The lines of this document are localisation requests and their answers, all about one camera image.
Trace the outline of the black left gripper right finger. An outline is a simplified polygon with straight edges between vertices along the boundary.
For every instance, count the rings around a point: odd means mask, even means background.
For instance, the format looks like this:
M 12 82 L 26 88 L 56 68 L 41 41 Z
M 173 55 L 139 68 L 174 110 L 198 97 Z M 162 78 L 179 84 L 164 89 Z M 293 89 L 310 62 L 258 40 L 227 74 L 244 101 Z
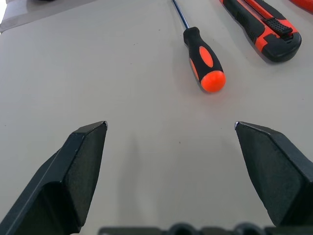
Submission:
M 313 226 L 313 162 L 284 134 L 238 121 L 251 182 L 275 226 Z

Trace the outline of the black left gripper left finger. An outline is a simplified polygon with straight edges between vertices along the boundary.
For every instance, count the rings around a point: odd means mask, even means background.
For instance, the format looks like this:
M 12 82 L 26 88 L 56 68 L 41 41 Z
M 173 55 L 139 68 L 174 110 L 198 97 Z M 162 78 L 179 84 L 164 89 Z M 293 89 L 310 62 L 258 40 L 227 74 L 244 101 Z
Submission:
M 79 233 L 97 185 L 107 128 L 100 121 L 72 132 L 22 191 L 0 223 L 0 235 Z

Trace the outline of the orange black utility knife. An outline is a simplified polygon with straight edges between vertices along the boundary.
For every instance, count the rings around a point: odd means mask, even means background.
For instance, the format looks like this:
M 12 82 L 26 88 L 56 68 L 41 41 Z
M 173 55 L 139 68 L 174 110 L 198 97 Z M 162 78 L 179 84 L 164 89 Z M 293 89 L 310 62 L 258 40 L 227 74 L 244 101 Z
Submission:
M 246 32 L 250 41 L 272 62 L 285 62 L 298 52 L 298 30 L 264 0 L 220 0 Z

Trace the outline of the orange black handle screwdriver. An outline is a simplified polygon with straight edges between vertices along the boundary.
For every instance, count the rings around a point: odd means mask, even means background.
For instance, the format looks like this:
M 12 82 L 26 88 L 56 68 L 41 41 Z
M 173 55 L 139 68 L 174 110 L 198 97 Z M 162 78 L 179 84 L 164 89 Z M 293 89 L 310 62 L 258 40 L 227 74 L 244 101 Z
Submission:
M 183 40 L 189 60 L 201 88 L 208 93 L 219 92 L 226 83 L 221 63 L 212 48 L 202 39 L 197 27 L 190 27 L 176 0 L 171 0 L 185 26 Z

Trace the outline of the orange black tool handle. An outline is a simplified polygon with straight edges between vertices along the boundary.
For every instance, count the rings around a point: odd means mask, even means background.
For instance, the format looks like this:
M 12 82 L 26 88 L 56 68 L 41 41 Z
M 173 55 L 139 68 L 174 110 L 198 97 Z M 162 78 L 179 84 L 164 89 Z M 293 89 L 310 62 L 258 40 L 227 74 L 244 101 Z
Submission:
M 313 0 L 290 0 L 296 6 L 313 14 Z

